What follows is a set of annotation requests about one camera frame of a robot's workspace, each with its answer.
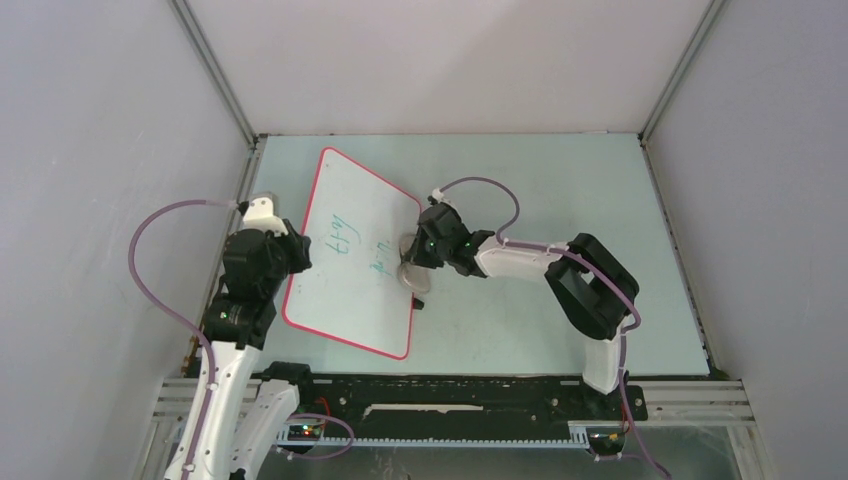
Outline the grey mesh sponge eraser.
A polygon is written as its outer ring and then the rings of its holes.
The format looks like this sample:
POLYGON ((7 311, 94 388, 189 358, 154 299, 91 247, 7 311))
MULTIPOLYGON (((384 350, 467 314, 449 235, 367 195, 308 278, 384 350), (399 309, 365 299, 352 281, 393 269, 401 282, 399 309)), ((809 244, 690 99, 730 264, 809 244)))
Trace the grey mesh sponge eraser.
POLYGON ((425 295, 431 290, 428 270, 413 265, 406 259, 406 254, 410 252, 414 240, 414 233, 404 233, 400 237, 398 251, 401 262, 397 268, 397 278, 412 293, 425 295))

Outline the pink-framed whiteboard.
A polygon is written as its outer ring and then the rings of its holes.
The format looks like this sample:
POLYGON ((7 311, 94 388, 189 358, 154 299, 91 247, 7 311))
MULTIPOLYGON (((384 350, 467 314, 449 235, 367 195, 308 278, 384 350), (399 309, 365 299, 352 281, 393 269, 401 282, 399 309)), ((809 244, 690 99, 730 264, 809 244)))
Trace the pink-framed whiteboard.
POLYGON ((301 232, 311 267, 291 276, 286 324, 394 360, 410 350, 413 294, 397 278, 399 241, 421 202, 343 152, 321 151, 301 232))

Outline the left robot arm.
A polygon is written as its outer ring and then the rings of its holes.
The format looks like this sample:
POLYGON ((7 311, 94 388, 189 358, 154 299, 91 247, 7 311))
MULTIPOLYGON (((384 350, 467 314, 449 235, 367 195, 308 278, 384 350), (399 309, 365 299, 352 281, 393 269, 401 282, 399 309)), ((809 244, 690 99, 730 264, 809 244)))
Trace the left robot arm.
POLYGON ((266 380, 259 402, 240 415, 244 392, 271 324, 276 295, 310 268, 309 238, 289 220, 251 220, 228 236, 218 290, 203 315, 207 342, 186 429, 167 479, 253 479, 289 415, 304 416, 315 388, 301 379, 266 380))

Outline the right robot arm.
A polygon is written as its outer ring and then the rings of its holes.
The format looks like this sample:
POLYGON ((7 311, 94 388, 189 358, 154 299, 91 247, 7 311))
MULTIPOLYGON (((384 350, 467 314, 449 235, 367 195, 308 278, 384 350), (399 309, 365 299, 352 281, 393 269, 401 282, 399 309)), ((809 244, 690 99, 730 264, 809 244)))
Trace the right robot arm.
POLYGON ((415 293, 429 288, 426 273, 449 266, 459 275, 540 281, 552 291, 566 319, 583 336, 581 392, 585 411, 606 418, 622 403, 624 337, 641 317, 635 311, 640 287, 594 236, 578 234, 564 244, 507 239, 502 231, 470 231, 448 203, 427 208, 412 234, 400 240, 400 280, 415 293))

